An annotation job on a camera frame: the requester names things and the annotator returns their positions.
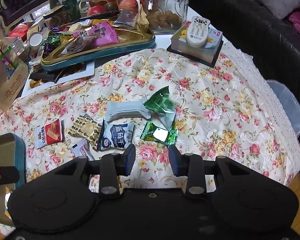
remote control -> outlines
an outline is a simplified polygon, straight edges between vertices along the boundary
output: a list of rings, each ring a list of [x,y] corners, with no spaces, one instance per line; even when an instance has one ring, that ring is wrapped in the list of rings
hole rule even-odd
[[[192,22],[187,29],[187,42],[193,47],[201,47],[208,38],[210,20],[193,16]]]

white candy wrapper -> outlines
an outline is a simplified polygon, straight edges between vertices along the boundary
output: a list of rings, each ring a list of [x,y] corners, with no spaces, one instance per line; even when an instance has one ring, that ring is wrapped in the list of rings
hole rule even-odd
[[[102,138],[98,145],[98,150],[105,150],[109,147],[117,149],[127,149],[131,144],[132,131],[134,122],[129,122],[125,124],[109,124],[103,122]]]
[[[148,99],[147,97],[142,98],[138,101],[128,102],[113,102],[108,101],[107,103],[107,114],[105,121],[112,122],[114,120],[126,117],[144,117],[146,119],[151,118],[150,110],[146,109],[143,105]]]
[[[87,156],[89,161],[94,161],[94,157],[89,152],[89,143],[86,139],[82,139],[77,144],[73,145],[70,148],[70,151],[73,152],[74,156]]]

red candy packet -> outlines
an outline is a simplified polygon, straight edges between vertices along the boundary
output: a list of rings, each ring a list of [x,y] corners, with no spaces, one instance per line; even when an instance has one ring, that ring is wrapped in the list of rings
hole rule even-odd
[[[35,128],[35,148],[40,149],[49,144],[62,141],[62,126],[60,119],[44,126]]]

apple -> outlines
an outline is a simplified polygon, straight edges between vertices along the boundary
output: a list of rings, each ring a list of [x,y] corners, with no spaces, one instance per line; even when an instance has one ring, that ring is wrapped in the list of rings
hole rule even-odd
[[[139,5],[137,0],[122,0],[119,4],[119,10],[128,10],[130,12],[138,12]]]
[[[98,13],[102,13],[102,12],[106,12],[107,10],[100,6],[100,5],[96,5],[96,6],[93,6],[87,13],[87,16],[88,15],[93,15],[93,14],[98,14]]]

green candy wrapper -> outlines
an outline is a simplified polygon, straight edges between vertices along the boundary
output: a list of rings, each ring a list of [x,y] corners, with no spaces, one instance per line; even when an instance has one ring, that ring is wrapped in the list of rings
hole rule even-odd
[[[145,128],[140,136],[140,139],[146,141],[161,142],[168,147],[176,144],[178,136],[178,129],[171,129],[170,131],[155,126],[151,121],[146,123]]]
[[[146,109],[158,114],[159,120],[165,128],[171,129],[176,116],[177,104],[169,99],[169,87],[155,92],[144,104]]]

